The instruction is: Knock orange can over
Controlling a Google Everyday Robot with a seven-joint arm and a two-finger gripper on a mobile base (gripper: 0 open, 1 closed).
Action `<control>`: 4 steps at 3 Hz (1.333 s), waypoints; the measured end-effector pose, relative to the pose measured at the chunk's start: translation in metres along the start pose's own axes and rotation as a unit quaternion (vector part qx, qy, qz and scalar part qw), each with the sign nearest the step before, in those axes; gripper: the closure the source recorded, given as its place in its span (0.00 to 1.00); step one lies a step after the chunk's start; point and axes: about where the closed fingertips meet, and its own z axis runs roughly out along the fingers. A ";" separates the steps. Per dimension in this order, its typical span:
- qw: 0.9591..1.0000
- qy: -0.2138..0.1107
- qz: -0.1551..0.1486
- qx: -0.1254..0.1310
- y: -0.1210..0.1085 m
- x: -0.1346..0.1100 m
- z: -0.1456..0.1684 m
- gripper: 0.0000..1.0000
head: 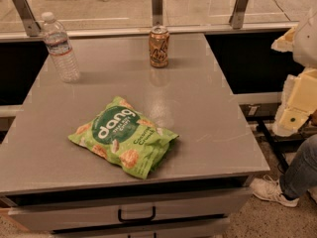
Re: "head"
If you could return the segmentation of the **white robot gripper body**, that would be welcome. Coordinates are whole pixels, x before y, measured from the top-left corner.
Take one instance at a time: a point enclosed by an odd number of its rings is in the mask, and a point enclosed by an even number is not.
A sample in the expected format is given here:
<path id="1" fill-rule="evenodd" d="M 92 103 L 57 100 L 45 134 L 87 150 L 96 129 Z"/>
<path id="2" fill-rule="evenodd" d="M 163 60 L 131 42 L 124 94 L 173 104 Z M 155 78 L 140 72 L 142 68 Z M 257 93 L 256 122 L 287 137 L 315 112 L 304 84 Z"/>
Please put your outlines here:
<path id="1" fill-rule="evenodd" d="M 317 67 L 317 9 L 311 8 L 296 27 L 293 59 L 306 67 Z"/>

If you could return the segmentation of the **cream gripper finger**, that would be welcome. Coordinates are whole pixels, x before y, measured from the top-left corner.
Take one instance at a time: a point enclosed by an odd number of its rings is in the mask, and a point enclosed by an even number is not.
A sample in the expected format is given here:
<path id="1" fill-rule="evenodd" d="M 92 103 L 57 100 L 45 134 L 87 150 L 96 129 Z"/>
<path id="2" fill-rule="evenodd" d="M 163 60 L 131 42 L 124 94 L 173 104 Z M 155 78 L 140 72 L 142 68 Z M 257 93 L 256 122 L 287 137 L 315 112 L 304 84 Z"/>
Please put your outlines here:
<path id="1" fill-rule="evenodd" d="M 295 30 L 296 27 L 290 28 L 284 35 L 282 35 L 272 43 L 271 48 L 282 53 L 292 52 Z"/>
<path id="2" fill-rule="evenodd" d="M 317 69 L 306 67 L 297 76 L 289 75 L 283 85 L 272 131 L 280 137 L 296 133 L 317 110 Z"/>

